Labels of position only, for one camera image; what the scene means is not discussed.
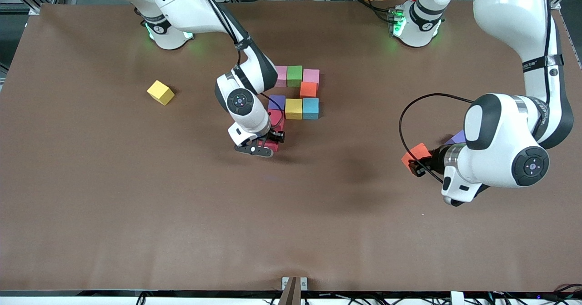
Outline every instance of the light blue cube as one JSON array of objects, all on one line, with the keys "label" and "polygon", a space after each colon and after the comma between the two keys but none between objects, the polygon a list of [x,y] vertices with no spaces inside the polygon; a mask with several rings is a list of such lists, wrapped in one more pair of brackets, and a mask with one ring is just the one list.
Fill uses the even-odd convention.
[{"label": "light blue cube", "polygon": [[317,120],[320,117],[320,99],[303,98],[303,119]]}]

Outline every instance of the orange cube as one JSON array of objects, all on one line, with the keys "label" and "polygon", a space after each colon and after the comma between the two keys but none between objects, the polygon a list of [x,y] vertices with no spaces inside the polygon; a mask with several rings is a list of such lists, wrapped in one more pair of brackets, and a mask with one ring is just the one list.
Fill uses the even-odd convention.
[{"label": "orange cube", "polygon": [[300,98],[316,98],[317,84],[316,83],[301,83],[301,90],[299,91]]}]

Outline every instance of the table surface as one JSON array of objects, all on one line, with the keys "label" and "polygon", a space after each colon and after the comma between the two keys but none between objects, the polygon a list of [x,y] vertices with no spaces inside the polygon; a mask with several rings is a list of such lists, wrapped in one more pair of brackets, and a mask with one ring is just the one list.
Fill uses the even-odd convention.
[{"label": "table surface", "polygon": [[[580,125],[544,180],[453,208],[401,164],[401,110],[429,92],[522,94],[521,61],[454,2],[408,48],[359,3],[230,6],[277,65],[322,72],[322,118],[288,121],[274,158],[233,151],[214,98],[225,34],[157,48],[129,6],[46,5],[0,95],[0,288],[553,290],[582,280]],[[559,13],[574,114],[582,75]],[[164,107],[154,80],[177,94]],[[295,89],[272,90],[296,96]],[[428,99],[410,145],[462,128],[467,105]]]}]

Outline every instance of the yellow cube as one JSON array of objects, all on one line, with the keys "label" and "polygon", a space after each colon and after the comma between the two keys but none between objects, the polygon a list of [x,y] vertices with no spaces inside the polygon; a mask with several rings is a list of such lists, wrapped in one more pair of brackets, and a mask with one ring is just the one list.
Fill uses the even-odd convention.
[{"label": "yellow cube", "polygon": [[156,80],[154,84],[147,90],[148,94],[155,100],[166,106],[168,102],[174,97],[174,93],[165,84]]},{"label": "yellow cube", "polygon": [[287,98],[285,100],[285,118],[287,120],[303,119],[303,100]]}]

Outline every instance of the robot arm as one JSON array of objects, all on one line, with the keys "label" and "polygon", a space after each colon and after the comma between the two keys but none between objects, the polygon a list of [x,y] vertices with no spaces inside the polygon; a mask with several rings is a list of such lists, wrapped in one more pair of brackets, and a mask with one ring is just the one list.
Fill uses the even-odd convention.
[{"label": "robot arm", "polygon": [[248,32],[239,21],[223,6],[214,0],[146,0],[148,7],[157,9],[154,15],[160,14],[151,28],[164,23],[166,27],[160,30],[162,35],[170,28],[176,31],[192,34],[203,32],[224,32],[229,34],[238,52],[244,52],[247,60],[237,63],[229,73],[216,79],[215,94],[218,102],[226,110],[235,123],[228,129],[235,142],[235,150],[251,155],[270,157],[273,152],[258,145],[257,140],[264,137],[276,142],[284,140],[282,132],[271,129],[270,118],[257,98],[257,95],[274,87],[277,72],[273,63],[256,46]]},{"label": "robot arm", "polygon": [[549,166],[546,149],[561,143],[573,125],[549,0],[475,0],[474,15],[485,32],[519,54],[526,95],[481,96],[465,115],[466,144],[432,151],[428,166],[444,175],[441,192],[451,205],[471,201],[487,186],[541,180]]}]

